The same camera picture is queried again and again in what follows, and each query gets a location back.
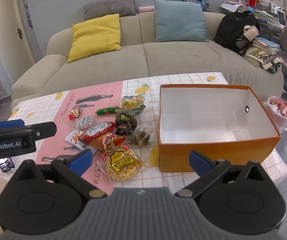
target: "gray striped pillow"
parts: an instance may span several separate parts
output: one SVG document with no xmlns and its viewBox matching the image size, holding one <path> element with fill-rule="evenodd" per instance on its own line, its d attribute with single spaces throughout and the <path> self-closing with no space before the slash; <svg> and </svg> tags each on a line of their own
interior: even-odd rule
<svg viewBox="0 0 287 240">
<path fill-rule="evenodd" d="M 136 15 L 135 0 L 103 0 L 85 5 L 85 21 L 109 14 Z"/>
</svg>

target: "table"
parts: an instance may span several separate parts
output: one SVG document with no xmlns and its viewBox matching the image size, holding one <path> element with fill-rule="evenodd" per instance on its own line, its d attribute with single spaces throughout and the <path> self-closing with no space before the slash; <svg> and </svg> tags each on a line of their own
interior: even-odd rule
<svg viewBox="0 0 287 240">
<path fill-rule="evenodd" d="M 215 79 L 207 81 L 209 76 L 212 76 L 210 79 L 213 79 L 213 77 L 215 77 Z M 58 131 L 52 138 L 37 141 L 37 151 L 35 153 L 15 157 L 16 168 L 19 167 L 25 159 L 33 159 L 37 164 L 46 164 L 47 162 L 42 162 L 42 157 L 57 157 L 63 154 L 76 154 L 76 151 L 73 151 L 71 148 L 72 145 L 64 141 L 64 138 L 73 130 L 71 122 L 68 120 L 68 112 L 76 102 L 84 105 L 82 116 L 92 115 L 97 109 L 108 106 L 119 106 L 123 96 L 134 95 L 135 91 L 141 87 L 141 85 L 147 84 L 149 85 L 149 90 L 146 92 L 146 99 L 144 102 L 146 108 L 140 115 L 136 116 L 136 119 L 138 121 L 138 127 L 155 127 L 157 130 L 159 119 L 160 85 L 169 83 L 228 84 L 222 73 L 165 75 L 100 84 L 21 102 L 13 109 L 13 113 L 9 120 L 23 119 L 25 121 L 25 125 L 54 121 L 57 125 Z M 88 102 L 81 100 L 81 98 L 87 98 L 93 95 L 98 95 L 95 97 L 96 101 Z M 97 122 L 101 121 L 115 121 L 115 116 L 109 115 L 98 117 Z M 151 135 L 149 144 L 145 147 L 136 147 L 130 144 L 134 152 L 146 162 L 149 161 L 149 155 L 156 145 L 156 132 Z M 97 161 L 94 160 L 93 165 L 83 174 L 82 177 L 108 194 L 112 192 L 114 186 L 167 186 L 172 193 L 175 193 L 199 178 L 199 176 L 194 172 L 165 173 L 160 172 L 158 167 L 149 167 L 149 165 L 147 165 L 145 169 L 132 176 L 129 180 L 116 182 L 115 185 L 113 185 L 103 172 L 95 172 L 98 171 L 95 169 L 96 163 Z M 276 184 L 281 182 L 287 174 L 287 166 L 275 149 L 262 163 L 262 166 Z M 13 169 L 7 173 L 2 173 L 0 170 L 0 177 L 9 180 L 15 171 L 16 169 Z"/>
</svg>

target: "orange box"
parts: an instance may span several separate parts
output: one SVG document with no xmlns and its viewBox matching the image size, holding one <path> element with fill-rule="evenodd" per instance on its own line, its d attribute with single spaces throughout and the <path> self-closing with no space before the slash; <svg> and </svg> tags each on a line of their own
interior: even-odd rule
<svg viewBox="0 0 287 240">
<path fill-rule="evenodd" d="M 263 162 L 281 135 L 248 86 L 160 86 L 158 126 L 161 172 L 190 172 L 188 155 L 198 150 L 235 165 Z"/>
</svg>

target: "sofa cushion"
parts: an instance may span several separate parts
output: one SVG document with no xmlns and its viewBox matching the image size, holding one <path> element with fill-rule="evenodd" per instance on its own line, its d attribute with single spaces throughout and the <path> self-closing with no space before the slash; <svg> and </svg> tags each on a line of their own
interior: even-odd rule
<svg viewBox="0 0 287 240">
<path fill-rule="evenodd" d="M 135 0 L 102 0 L 85 5 L 85 21 L 109 14 L 136 15 Z"/>
<path fill-rule="evenodd" d="M 121 31 L 120 46 L 138 45 L 142 43 L 138 15 L 120 17 L 119 22 Z M 47 55 L 60 54 L 69 58 L 72 43 L 73 28 L 55 33 L 48 42 Z"/>
<path fill-rule="evenodd" d="M 68 63 L 94 54 L 120 50 L 119 14 L 106 15 L 73 25 Z"/>
<path fill-rule="evenodd" d="M 221 13 L 204 12 L 205 24 L 207 29 L 207 38 L 213 41 L 216 36 L 217 29 L 225 16 Z M 145 12 L 139 14 L 140 31 L 142 43 L 155 42 L 156 40 L 156 20 L 155 12 Z"/>
<path fill-rule="evenodd" d="M 155 0 L 156 42 L 206 41 L 205 16 L 199 3 Z"/>
<path fill-rule="evenodd" d="M 43 87 L 39 96 L 143 77 L 148 77 L 143 46 L 124 46 L 119 51 L 97 54 L 64 64 Z"/>
<path fill-rule="evenodd" d="M 243 57 L 213 41 L 173 41 L 143 44 L 149 76 L 195 72 L 222 72 L 229 84 L 248 85 L 264 100 L 281 96 L 281 69 L 270 74 L 252 66 Z"/>
<path fill-rule="evenodd" d="M 10 89 L 12 100 L 39 92 L 63 66 L 63 55 L 47 55 L 26 71 Z"/>
</svg>

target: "blue gripper pad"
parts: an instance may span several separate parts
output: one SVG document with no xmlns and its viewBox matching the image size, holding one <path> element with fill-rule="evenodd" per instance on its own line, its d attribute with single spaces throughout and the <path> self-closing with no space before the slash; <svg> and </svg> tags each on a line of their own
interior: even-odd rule
<svg viewBox="0 0 287 240">
<path fill-rule="evenodd" d="M 92 165 L 92 151 L 89 149 L 69 164 L 69 168 L 81 176 Z"/>
<path fill-rule="evenodd" d="M 11 129 L 25 126 L 25 122 L 21 119 L 0 122 L 0 129 Z"/>
<path fill-rule="evenodd" d="M 197 155 L 194 151 L 189 153 L 189 165 L 200 177 L 213 168 L 211 163 Z"/>
</svg>

